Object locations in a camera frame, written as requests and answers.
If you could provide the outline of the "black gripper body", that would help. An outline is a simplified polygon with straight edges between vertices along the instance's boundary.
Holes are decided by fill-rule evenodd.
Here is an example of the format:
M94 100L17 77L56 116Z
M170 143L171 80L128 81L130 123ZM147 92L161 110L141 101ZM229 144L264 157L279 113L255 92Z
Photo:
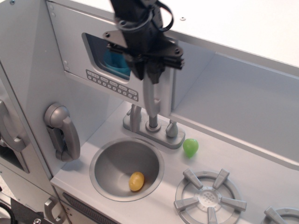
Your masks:
M167 38L153 19L148 18L139 23L120 20L116 27L116 30L103 34L111 51L146 62L158 62L166 67L183 68L182 48Z

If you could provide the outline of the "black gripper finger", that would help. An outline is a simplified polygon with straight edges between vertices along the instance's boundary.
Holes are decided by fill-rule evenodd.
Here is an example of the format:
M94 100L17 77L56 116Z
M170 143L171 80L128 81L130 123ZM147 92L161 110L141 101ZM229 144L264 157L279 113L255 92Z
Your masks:
M145 61L141 55L132 56L130 54L124 53L123 54L126 64L131 69L133 74L139 79L144 79L145 74Z
M152 84L159 83L159 78L164 71L164 62L155 60L149 60L147 62L147 74Z

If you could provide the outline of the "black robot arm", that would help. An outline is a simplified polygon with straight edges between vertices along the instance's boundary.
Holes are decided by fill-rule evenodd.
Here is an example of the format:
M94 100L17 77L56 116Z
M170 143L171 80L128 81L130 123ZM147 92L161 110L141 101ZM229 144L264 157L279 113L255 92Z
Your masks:
M159 82L165 68L182 69L183 50L165 36L174 20L163 25L161 10L172 11L158 0L113 0L117 30L103 34L111 52L121 54L140 80Z

